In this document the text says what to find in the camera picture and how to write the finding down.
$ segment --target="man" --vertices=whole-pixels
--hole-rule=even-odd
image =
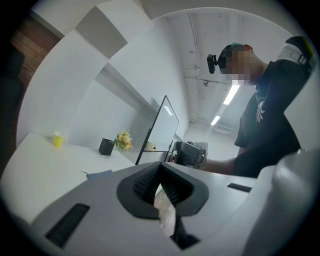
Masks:
[[[307,40],[294,36],[285,42],[277,61],[261,61],[251,46],[233,43],[223,49],[218,65],[233,80],[253,85],[256,93],[240,119],[235,145],[237,157],[226,161],[208,159],[201,170],[258,177],[262,168],[277,164],[300,148],[284,111],[308,80],[314,54]]]

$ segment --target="black t-shirt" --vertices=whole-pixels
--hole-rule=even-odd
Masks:
[[[300,148],[284,111],[309,76],[305,66],[290,60],[269,63],[240,119],[234,144],[246,151],[234,160],[235,175],[256,178],[262,168]]]

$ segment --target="black box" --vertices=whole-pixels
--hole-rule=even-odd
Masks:
[[[114,149],[113,141],[110,139],[103,138],[99,147],[100,154],[105,156],[110,156],[113,149]]]

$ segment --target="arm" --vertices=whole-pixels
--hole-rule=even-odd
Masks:
[[[202,171],[232,175],[234,171],[235,158],[231,158],[225,161],[216,161],[207,159],[206,163],[200,168]]]

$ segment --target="white desk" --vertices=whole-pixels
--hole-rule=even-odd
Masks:
[[[97,149],[69,144],[57,148],[51,139],[30,133],[4,170],[1,195],[12,213],[31,223],[53,201],[86,181],[83,172],[117,171],[133,165],[116,150],[106,156]]]

